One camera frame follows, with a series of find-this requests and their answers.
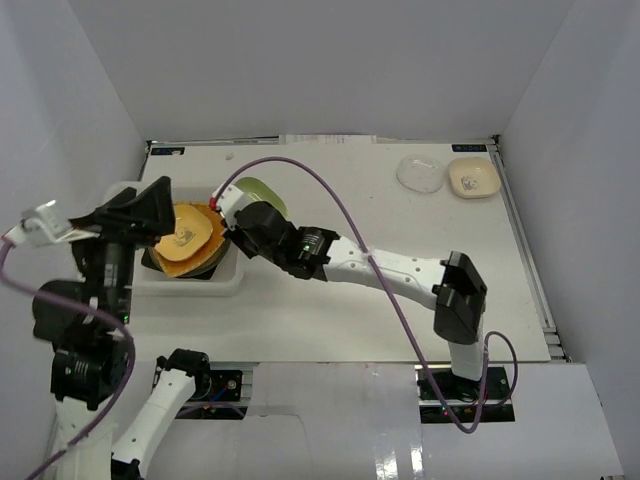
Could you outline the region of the yellow square panda dish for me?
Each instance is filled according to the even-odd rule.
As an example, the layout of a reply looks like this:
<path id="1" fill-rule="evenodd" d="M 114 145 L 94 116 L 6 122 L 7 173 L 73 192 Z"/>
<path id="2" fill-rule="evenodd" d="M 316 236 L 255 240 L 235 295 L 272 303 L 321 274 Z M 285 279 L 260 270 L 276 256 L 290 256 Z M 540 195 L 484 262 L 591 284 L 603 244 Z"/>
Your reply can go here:
<path id="1" fill-rule="evenodd" d="M 191 258 L 203 247 L 213 234 L 211 220 L 207 217 L 208 207 L 199 203 L 175 203 L 174 232 L 165 235 L 154 250 L 162 258 L 181 262 Z"/>

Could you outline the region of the woven bamboo triangular tray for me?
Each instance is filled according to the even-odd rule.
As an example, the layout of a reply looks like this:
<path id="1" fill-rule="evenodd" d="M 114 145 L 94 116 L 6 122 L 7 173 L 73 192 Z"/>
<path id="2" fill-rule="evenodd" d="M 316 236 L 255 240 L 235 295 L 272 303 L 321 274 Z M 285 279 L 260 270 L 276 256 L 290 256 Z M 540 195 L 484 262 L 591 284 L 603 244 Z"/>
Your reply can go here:
<path id="1" fill-rule="evenodd" d="M 164 273 L 168 277 L 176 278 L 177 275 L 181 275 L 184 271 L 199 266 L 200 264 L 205 262 L 211 255 L 221 250 L 224 246 L 225 238 L 223 236 L 224 227 L 222 225 L 222 217 L 215 211 L 212 211 L 208 204 L 204 205 L 208 207 L 208 211 L 206 212 L 206 214 L 212 222 L 213 234 L 208 242 L 203 247 L 201 247 L 191 258 L 181 262 L 172 262 L 165 260 L 156 253 L 154 248 L 152 249 L 157 256 L 158 262 L 162 265 Z"/>

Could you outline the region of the black square amber plate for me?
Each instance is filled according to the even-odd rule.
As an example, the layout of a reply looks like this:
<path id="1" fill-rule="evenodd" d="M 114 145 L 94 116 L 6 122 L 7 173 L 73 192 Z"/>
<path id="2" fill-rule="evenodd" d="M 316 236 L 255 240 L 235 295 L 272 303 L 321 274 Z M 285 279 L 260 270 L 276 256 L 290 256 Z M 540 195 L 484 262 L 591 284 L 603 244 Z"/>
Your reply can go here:
<path id="1" fill-rule="evenodd" d="M 181 275 L 177 275 L 176 279 L 196 279 L 196 280 L 209 280 L 216 272 L 218 265 L 226 255 L 226 251 L 221 249 L 215 254 L 211 255 L 205 262 L 190 270 L 184 271 Z M 152 249 L 146 249 L 142 255 L 141 264 L 150 270 L 164 273 L 162 265 L 158 262 L 157 256 Z"/>

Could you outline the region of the cream square panda dish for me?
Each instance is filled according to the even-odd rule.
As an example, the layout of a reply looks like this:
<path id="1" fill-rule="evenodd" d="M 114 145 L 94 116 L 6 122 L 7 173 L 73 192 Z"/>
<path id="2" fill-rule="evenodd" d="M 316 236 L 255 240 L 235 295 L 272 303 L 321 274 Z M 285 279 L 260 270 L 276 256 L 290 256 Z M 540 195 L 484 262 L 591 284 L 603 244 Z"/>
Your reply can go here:
<path id="1" fill-rule="evenodd" d="M 488 198 L 497 194 L 502 186 L 494 164 L 481 157 L 452 160 L 448 175 L 454 194 L 463 199 Z"/>

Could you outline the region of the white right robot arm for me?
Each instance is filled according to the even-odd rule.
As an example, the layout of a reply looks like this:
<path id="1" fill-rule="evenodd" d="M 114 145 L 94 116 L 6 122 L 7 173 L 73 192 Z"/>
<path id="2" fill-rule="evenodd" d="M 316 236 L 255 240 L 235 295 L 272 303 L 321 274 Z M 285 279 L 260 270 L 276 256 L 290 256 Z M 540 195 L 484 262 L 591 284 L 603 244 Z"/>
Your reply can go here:
<path id="1" fill-rule="evenodd" d="M 434 332 L 449 346 L 453 390 L 472 399 L 486 389 L 481 336 L 487 286 L 466 254 L 453 251 L 439 260 L 367 253 L 334 231 L 294 226 L 266 201 L 218 211 L 225 236 L 248 258 L 262 257 L 302 280 L 389 287 L 433 311 Z"/>

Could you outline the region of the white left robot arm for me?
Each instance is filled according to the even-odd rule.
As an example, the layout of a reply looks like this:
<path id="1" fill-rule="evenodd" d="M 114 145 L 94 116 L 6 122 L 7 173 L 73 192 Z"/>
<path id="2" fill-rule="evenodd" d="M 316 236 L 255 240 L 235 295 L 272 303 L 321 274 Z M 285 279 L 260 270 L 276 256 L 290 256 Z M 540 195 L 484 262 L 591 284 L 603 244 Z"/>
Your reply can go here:
<path id="1" fill-rule="evenodd" d="M 211 387 L 209 358 L 177 349 L 158 365 L 156 384 L 120 439 L 107 410 L 135 365 L 124 332 L 131 310 L 137 249 L 173 232 L 171 181 L 162 176 L 142 191 L 127 187 L 92 213 L 63 222 L 78 280 L 51 280 L 32 302 L 34 336 L 52 345 L 51 392 L 62 454 L 58 479 L 143 479 L 160 441 L 189 399 Z"/>

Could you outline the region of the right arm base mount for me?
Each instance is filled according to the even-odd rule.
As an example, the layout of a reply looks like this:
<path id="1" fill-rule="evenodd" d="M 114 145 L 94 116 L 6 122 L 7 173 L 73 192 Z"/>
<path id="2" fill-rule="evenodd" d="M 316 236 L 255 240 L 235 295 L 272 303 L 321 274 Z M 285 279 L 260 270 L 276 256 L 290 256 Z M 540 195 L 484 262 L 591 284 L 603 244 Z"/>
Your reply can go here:
<path id="1" fill-rule="evenodd" d="M 450 368 L 435 368 L 432 373 L 453 412 L 462 423 L 470 425 L 479 403 L 479 383 L 456 377 Z M 416 387 L 421 423 L 450 424 L 449 412 L 436 397 L 422 368 L 416 368 Z M 513 423 L 516 420 L 512 400 L 508 397 L 510 391 L 506 369 L 491 366 L 480 417 L 482 423 Z"/>

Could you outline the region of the green square panda dish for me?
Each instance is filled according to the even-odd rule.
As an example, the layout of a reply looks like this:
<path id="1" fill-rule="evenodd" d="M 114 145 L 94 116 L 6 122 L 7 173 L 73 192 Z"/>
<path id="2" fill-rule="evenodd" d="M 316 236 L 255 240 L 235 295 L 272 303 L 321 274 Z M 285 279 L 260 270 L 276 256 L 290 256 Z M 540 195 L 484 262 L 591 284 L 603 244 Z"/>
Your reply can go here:
<path id="1" fill-rule="evenodd" d="M 264 201 L 271 204 L 279 213 L 288 219 L 288 209 L 280 196 L 262 180 L 255 177 L 242 177 L 234 185 L 252 201 Z"/>

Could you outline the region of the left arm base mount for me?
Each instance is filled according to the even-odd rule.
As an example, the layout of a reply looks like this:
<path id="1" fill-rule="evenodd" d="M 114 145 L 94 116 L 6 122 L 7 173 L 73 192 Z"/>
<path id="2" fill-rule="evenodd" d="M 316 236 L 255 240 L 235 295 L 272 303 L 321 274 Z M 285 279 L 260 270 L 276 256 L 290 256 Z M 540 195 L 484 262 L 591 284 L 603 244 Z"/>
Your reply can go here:
<path id="1" fill-rule="evenodd" d="M 196 391 L 189 399 L 193 403 L 205 403 L 202 410 L 217 413 L 214 404 L 233 403 L 241 399 L 243 372 L 241 370 L 209 369 L 196 383 Z"/>

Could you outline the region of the clear glass small dish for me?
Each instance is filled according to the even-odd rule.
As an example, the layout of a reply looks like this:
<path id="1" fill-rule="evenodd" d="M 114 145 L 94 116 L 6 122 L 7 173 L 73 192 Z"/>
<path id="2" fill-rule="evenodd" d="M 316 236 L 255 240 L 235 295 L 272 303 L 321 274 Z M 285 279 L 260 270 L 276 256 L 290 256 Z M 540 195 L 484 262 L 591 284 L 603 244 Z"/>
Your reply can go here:
<path id="1" fill-rule="evenodd" d="M 404 157 L 397 169 L 396 178 L 402 186 L 418 193 L 435 193 L 444 184 L 445 167 L 437 159 L 413 154 Z"/>

